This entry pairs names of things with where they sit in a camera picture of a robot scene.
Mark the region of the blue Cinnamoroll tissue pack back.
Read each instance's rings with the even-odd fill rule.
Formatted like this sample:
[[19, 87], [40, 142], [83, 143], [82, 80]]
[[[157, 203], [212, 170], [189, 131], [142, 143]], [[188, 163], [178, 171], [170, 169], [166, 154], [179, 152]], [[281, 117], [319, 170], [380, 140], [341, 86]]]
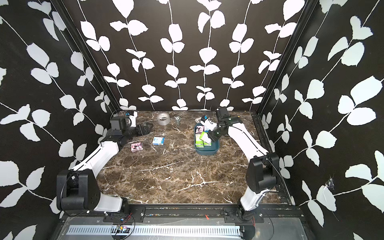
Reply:
[[165, 142], [165, 138], [163, 137], [154, 137], [153, 139], [153, 145], [154, 146], [163, 146]]

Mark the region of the pink Kuromi tissue pack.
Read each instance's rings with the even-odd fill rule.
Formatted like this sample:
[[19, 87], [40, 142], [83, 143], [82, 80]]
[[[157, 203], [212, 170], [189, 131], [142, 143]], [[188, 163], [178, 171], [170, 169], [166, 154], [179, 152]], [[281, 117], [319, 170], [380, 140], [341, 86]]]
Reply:
[[138, 152], [143, 150], [143, 144], [142, 142], [132, 143], [131, 144], [131, 152]]
[[196, 134], [201, 134], [204, 132], [204, 126], [196, 126]]

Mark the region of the green tissue pack front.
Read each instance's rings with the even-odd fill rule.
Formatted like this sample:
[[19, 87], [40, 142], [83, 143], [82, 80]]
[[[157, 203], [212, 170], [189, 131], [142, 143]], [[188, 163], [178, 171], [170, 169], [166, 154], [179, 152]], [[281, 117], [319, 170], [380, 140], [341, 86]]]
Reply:
[[196, 148], [203, 148], [204, 147], [204, 141], [200, 139], [201, 134], [195, 134], [195, 147]]

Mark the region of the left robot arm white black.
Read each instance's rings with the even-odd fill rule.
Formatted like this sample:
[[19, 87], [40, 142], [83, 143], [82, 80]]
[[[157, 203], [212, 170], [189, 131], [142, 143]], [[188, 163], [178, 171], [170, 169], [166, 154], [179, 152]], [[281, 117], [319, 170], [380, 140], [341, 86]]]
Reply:
[[108, 161], [134, 137], [148, 135], [153, 124], [146, 122], [133, 126], [129, 117], [110, 119], [111, 128], [99, 146], [85, 160], [57, 175], [57, 208], [61, 211], [95, 211], [107, 213], [130, 212], [128, 201], [122, 197], [101, 192], [97, 176]]

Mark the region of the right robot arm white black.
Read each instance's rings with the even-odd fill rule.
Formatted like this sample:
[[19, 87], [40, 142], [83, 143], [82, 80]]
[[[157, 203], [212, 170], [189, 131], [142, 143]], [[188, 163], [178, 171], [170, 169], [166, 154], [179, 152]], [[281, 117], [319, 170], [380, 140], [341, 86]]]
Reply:
[[246, 173], [247, 189], [240, 198], [243, 212], [255, 210], [266, 193], [278, 183], [281, 178], [279, 156], [263, 148], [246, 129], [238, 116], [231, 116], [225, 107], [216, 109], [217, 124], [208, 131], [208, 137], [216, 142], [222, 136], [232, 138], [248, 160]]

